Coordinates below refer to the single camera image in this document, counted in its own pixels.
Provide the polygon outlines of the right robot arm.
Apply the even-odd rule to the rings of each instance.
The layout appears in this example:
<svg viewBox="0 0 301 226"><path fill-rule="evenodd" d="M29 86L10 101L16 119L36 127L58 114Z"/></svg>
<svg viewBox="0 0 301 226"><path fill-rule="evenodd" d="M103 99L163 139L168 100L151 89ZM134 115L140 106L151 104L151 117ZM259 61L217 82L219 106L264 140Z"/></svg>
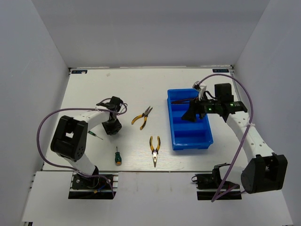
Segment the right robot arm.
<svg viewBox="0 0 301 226"><path fill-rule="evenodd" d="M240 185L248 194L280 190L283 187L287 169L287 159L277 155L264 142L256 127L250 122L251 116L241 101L235 101L229 83L216 84L215 96L206 90L206 85L196 82L193 88L198 96L189 102L182 120L196 122L207 114L217 114L223 118L235 133L244 150L248 164L235 167L232 163L214 166L212 181L216 187L225 187L229 182Z"/></svg>

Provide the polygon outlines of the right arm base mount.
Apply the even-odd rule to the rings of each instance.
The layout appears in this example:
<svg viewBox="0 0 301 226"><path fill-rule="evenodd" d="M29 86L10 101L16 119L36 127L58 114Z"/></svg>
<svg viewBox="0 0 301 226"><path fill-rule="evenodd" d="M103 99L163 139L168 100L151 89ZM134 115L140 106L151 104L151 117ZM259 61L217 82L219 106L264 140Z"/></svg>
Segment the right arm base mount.
<svg viewBox="0 0 301 226"><path fill-rule="evenodd" d="M213 181L213 176L211 174L195 174L191 178L192 183L196 184L197 187L197 200L198 201L210 201L212 200L218 185ZM217 200L241 200L242 194L240 191L240 186L237 186L229 193L219 197Z"/></svg>

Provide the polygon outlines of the yellow black pliers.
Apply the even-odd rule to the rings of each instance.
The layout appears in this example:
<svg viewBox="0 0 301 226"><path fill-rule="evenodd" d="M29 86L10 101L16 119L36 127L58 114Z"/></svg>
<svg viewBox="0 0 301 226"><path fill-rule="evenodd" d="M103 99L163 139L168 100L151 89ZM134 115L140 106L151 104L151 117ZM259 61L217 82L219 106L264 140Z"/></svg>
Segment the yellow black pliers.
<svg viewBox="0 0 301 226"><path fill-rule="evenodd" d="M158 152L159 152L160 146L161 146L161 140L160 140L160 137L157 136L157 147L156 148L154 148L152 141L153 141L153 136L151 136L149 139L149 145L150 145L150 149L151 149L153 165L154 165L154 167L156 167L157 159L158 159Z"/></svg>
<svg viewBox="0 0 301 226"><path fill-rule="evenodd" d="M153 107L149 106L142 114L133 118L133 120L131 121L131 124L133 125L138 119L143 118L143 124L140 127L140 130L143 130L146 125L147 118L148 118L150 112L152 111L152 109L153 109Z"/></svg>

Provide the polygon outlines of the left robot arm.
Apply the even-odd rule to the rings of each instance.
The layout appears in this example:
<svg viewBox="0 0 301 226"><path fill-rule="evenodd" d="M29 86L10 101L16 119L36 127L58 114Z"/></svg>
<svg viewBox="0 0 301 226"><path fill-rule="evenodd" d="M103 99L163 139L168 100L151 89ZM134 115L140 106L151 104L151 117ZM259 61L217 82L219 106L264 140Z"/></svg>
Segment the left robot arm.
<svg viewBox="0 0 301 226"><path fill-rule="evenodd" d="M102 101L92 110L75 117L64 115L59 119L50 149L84 175L83 182L90 188L99 184L99 176L98 168L85 154L88 132L102 125L107 135L116 135L122 128L117 116L123 104L119 97L112 96L108 102Z"/></svg>

